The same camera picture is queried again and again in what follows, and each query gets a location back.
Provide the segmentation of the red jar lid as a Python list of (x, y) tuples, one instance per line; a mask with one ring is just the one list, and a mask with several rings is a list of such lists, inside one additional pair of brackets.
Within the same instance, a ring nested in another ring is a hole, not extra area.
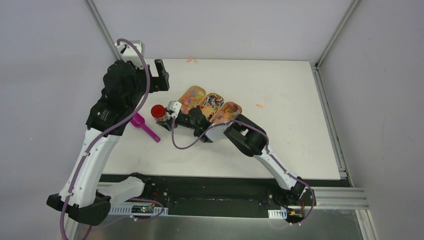
[(166, 115), (166, 113), (167, 113), (166, 108), (160, 104), (154, 105), (150, 110), (151, 116), (155, 119), (163, 118)]

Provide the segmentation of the magenta plastic scoop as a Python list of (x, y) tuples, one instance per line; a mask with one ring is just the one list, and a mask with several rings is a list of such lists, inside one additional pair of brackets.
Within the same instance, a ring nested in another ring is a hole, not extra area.
[(132, 119), (130, 120), (130, 123), (137, 129), (143, 130), (146, 134), (148, 134), (156, 143), (159, 143), (161, 141), (161, 138), (146, 124), (145, 118), (140, 115), (139, 113), (136, 113)]

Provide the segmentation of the clear plastic jar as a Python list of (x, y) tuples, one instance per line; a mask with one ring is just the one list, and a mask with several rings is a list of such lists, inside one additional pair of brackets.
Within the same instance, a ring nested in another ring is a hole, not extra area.
[(165, 123), (170, 119), (167, 109), (161, 104), (154, 105), (150, 110), (150, 114), (157, 124)]

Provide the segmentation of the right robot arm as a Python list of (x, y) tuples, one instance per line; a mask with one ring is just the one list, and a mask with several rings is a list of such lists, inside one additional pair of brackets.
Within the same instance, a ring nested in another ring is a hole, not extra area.
[(192, 108), (188, 113), (176, 106), (169, 106), (164, 114), (155, 118), (156, 124), (171, 132), (171, 140), (175, 148), (184, 150), (178, 146), (175, 140), (175, 129), (184, 127), (193, 130), (195, 141), (187, 149), (197, 142), (214, 143), (218, 140), (229, 140), (243, 155), (258, 160), (273, 176), (282, 189), (284, 200), (276, 203), (286, 209), (303, 201), (304, 194), (310, 192), (311, 204), (314, 208), (317, 203), (313, 188), (299, 175), (289, 169), (277, 156), (270, 145), (270, 139), (265, 130), (255, 124), (243, 114), (239, 114), (228, 122), (211, 123), (203, 114), (199, 106)]

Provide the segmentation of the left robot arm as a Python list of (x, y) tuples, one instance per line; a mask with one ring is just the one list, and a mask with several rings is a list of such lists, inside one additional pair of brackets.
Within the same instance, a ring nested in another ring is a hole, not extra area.
[(72, 175), (64, 188), (48, 197), (46, 204), (78, 223), (98, 226), (111, 208), (132, 198), (147, 202), (151, 179), (134, 172), (121, 182), (98, 187), (108, 158), (123, 135), (131, 115), (146, 93), (168, 91), (169, 73), (161, 59), (154, 60), (157, 76), (131, 61), (117, 60), (103, 76), (101, 97), (90, 109), (83, 146)]

